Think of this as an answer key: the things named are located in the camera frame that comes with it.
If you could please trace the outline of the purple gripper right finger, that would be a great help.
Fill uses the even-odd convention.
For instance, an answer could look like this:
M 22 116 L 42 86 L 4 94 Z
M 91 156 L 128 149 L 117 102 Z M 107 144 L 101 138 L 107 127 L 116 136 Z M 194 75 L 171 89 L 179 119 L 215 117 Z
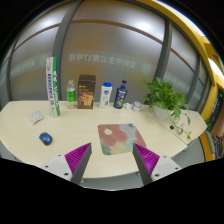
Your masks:
M 138 144 L 133 145 L 133 155 L 139 169 L 143 185 L 181 170 L 181 167 L 168 156 L 156 153 Z

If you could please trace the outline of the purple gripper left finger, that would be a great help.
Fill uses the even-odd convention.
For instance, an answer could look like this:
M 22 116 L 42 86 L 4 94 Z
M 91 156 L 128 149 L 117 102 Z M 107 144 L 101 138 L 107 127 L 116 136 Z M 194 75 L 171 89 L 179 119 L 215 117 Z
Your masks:
M 44 164 L 42 168 L 45 171 L 79 185 L 91 154 L 91 144 L 87 143 L 65 155 L 57 154 Z

